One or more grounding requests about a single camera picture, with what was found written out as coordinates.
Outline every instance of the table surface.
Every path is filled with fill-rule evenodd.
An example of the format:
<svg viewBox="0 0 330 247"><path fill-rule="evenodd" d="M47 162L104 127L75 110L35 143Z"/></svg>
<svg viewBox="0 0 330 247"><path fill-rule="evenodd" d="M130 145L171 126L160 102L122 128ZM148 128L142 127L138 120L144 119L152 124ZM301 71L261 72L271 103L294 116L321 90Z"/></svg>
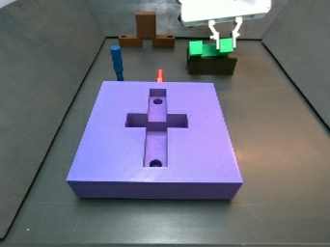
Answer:
<svg viewBox="0 0 330 247"><path fill-rule="evenodd" d="M330 138L259 41L239 41L234 76L191 76L187 41L123 49L124 78L214 82L245 184L231 201L79 199L66 183L103 81L106 40L67 114L7 244L330 243Z"/></svg>

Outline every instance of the cross-shaped slot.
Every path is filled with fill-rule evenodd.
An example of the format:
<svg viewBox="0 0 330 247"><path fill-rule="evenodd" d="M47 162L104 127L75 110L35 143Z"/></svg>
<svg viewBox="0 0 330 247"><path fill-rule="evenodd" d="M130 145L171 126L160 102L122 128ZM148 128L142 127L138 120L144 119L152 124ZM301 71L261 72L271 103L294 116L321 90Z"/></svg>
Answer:
<svg viewBox="0 0 330 247"><path fill-rule="evenodd" d="M167 166L167 129L189 127L187 114L169 114L166 89L151 89L148 113L128 113L126 127L146 127L144 167Z"/></svg>

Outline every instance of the orange block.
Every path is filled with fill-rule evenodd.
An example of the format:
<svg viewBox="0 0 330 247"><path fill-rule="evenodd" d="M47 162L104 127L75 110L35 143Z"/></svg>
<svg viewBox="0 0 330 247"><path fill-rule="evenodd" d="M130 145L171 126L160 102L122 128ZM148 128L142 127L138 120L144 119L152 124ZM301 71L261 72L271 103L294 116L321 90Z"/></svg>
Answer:
<svg viewBox="0 0 330 247"><path fill-rule="evenodd" d="M156 38L152 39L152 47L173 48L175 44L174 35L156 35Z"/></svg>
<svg viewBox="0 0 330 247"><path fill-rule="evenodd" d="M119 36L120 47L142 47L142 39L136 35L120 35Z"/></svg>
<svg viewBox="0 0 330 247"><path fill-rule="evenodd" d="M156 37L156 12L138 12L136 33L140 39L154 39Z"/></svg>

